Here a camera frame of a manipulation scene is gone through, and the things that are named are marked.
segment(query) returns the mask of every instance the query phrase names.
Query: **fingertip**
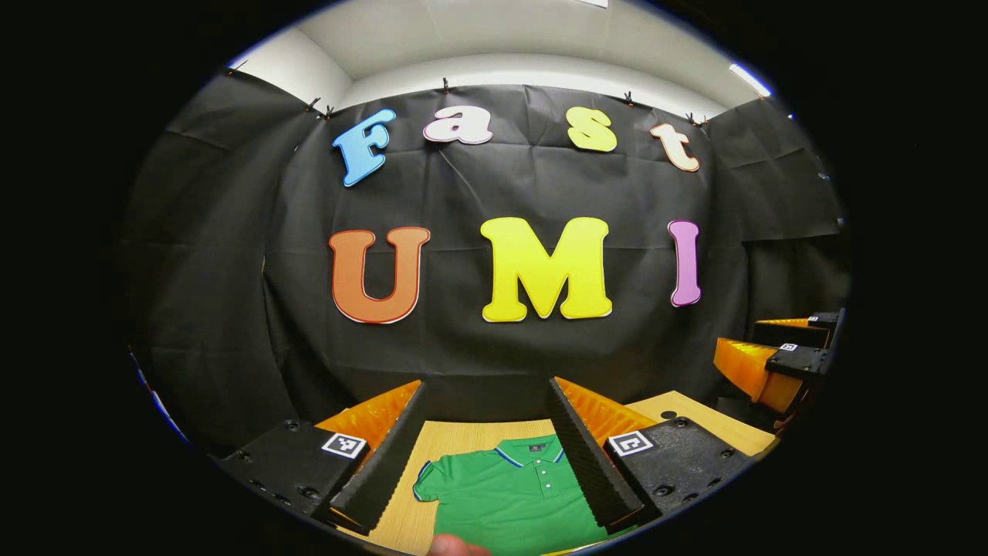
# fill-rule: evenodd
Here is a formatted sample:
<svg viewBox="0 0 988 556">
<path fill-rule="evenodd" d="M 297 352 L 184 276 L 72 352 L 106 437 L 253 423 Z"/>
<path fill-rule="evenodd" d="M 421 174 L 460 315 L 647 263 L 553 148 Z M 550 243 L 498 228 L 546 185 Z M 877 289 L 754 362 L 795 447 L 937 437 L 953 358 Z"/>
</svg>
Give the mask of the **fingertip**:
<svg viewBox="0 0 988 556">
<path fill-rule="evenodd" d="M 466 543 L 457 536 L 440 533 L 433 537 L 429 556 L 471 556 Z"/>
</svg>

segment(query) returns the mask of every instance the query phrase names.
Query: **yellow letter m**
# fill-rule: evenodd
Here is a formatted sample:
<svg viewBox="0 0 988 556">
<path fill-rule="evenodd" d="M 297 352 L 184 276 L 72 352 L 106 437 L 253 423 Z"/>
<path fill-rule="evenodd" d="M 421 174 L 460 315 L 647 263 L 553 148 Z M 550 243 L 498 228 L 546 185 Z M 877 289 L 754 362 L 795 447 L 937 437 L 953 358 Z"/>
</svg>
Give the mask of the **yellow letter m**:
<svg viewBox="0 0 988 556">
<path fill-rule="evenodd" d="M 549 256 L 524 219 L 489 220 L 480 233 L 490 239 L 494 258 L 494 287 L 483 317 L 490 323 L 516 323 L 528 309 L 518 301 L 518 281 L 535 312 L 547 319 L 569 280 L 569 295 L 559 307 L 567 319 L 592 319 L 611 313 L 604 290 L 604 237 L 608 224 L 594 218 L 569 221 Z"/>
</svg>

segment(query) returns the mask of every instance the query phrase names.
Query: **black curtain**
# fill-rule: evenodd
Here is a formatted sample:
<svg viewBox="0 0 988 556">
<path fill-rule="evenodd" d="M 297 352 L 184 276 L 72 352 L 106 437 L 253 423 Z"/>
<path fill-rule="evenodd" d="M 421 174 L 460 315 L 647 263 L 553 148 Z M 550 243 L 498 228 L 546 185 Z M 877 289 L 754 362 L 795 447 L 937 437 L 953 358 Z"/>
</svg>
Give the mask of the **black curtain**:
<svg viewBox="0 0 988 556">
<path fill-rule="evenodd" d="M 445 107 L 492 115 L 490 142 L 428 142 Z M 604 111 L 617 148 L 578 149 L 574 106 Z M 332 141 L 381 109 L 385 164 L 352 188 Z M 689 138 L 700 170 L 673 166 L 649 130 Z M 491 299 L 483 222 L 528 221 L 548 252 L 571 219 L 609 224 L 605 318 L 558 309 L 513 324 L 481 316 Z M 152 148 L 131 191 L 119 243 L 120 312 L 151 386 L 190 439 L 220 453 L 286 417 L 320 420 L 410 380 L 436 395 L 430 418 L 544 418 L 543 388 L 561 376 L 627 403 L 677 390 L 714 405 L 735 397 L 712 365 L 719 336 L 756 319 L 844 306 L 849 253 L 826 165 L 798 123 L 756 100 L 693 126 L 619 99 L 530 86 L 421 91 L 325 120 L 242 73 L 217 76 Z M 700 228 L 702 297 L 676 308 L 666 226 Z M 387 232 L 430 230 L 415 310 L 358 324 L 330 291 L 335 232 L 369 230 L 365 287 L 386 297 Z M 559 303 L 566 298 L 564 287 Z"/>
</svg>

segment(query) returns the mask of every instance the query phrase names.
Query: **green shirt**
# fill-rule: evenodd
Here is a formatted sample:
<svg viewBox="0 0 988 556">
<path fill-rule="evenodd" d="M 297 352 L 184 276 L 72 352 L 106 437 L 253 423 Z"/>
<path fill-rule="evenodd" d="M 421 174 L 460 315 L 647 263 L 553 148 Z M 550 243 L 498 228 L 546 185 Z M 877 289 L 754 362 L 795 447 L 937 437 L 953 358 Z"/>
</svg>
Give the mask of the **green shirt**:
<svg viewBox="0 0 988 556">
<path fill-rule="evenodd" d="M 620 534 L 597 526 L 555 434 L 426 462 L 412 491 L 416 500 L 440 501 L 434 533 L 493 556 L 534 556 Z"/>
</svg>

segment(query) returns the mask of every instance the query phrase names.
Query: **letter u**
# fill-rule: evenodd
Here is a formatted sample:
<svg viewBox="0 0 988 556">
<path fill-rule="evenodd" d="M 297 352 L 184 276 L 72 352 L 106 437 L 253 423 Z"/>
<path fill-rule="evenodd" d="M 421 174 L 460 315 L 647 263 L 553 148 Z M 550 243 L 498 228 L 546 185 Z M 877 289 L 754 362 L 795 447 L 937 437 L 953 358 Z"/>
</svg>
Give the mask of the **letter u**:
<svg viewBox="0 0 988 556">
<path fill-rule="evenodd" d="M 364 291 L 364 265 L 374 235 L 364 230 L 334 233 L 333 303 L 340 313 L 358 323 L 391 324 L 415 309 L 419 300 L 422 245 L 429 240 L 424 228 L 396 228 L 387 234 L 394 245 L 394 290 L 384 299 L 368 297 Z"/>
</svg>

